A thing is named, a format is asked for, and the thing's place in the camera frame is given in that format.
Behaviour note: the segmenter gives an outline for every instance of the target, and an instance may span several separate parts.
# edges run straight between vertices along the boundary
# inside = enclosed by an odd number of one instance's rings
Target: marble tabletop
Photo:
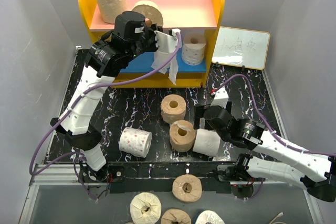
[[[69,103],[81,77],[87,52],[87,50],[79,50],[77,52],[62,111]],[[204,88],[108,88],[91,119],[91,124],[102,134],[102,151],[107,161],[160,163],[235,161],[240,153],[245,153],[247,150],[236,148],[224,142],[221,142],[218,154],[213,158],[192,151],[179,153],[173,150],[169,141],[170,126],[161,118],[160,103],[168,94],[178,94],[182,96],[187,104],[185,120],[193,123],[194,105],[210,103],[212,96],[209,92],[232,75],[240,73],[240,71],[241,68],[236,67],[219,66],[215,68],[212,66]],[[279,132],[276,116],[262,72],[260,70],[245,70],[244,74],[252,83],[259,110],[266,117],[270,125]],[[229,99],[233,103],[232,115],[235,118],[249,118],[261,122],[255,108],[253,108],[251,94],[245,80],[236,78],[225,88],[229,94]],[[118,141],[125,127],[152,132],[152,145],[146,158],[135,157],[131,154],[119,151]],[[44,162],[48,163],[56,157],[70,151],[71,147],[68,143],[55,134]],[[71,162],[71,157],[64,158],[61,162]]]

